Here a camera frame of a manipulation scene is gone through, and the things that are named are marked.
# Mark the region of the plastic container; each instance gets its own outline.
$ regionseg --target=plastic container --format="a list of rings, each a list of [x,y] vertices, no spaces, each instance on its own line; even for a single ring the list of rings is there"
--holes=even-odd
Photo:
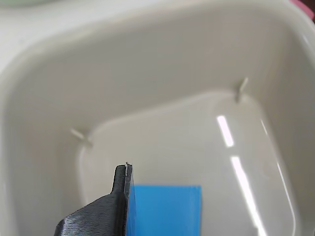
[[[282,1],[138,6],[1,74],[1,234],[52,235],[128,161],[135,183],[202,186],[202,236],[313,235],[310,19]]]
[[[0,6],[27,6],[50,1],[54,0],[0,0]]]

